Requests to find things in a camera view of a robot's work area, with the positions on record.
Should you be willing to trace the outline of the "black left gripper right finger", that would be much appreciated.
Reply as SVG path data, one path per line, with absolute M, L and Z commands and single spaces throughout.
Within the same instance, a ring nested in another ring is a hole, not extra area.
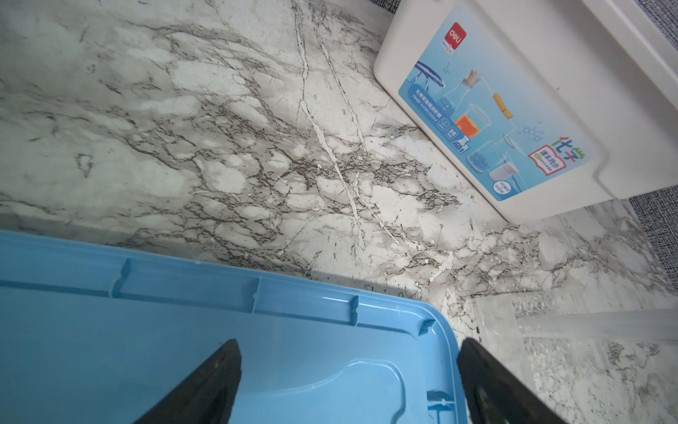
M 477 340 L 464 339 L 457 365 L 473 423 L 565 424 Z

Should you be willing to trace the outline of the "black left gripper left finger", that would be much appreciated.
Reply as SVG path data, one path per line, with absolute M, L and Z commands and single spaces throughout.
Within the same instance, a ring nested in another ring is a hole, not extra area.
M 241 377 L 242 355 L 231 339 L 136 422 L 227 423 Z

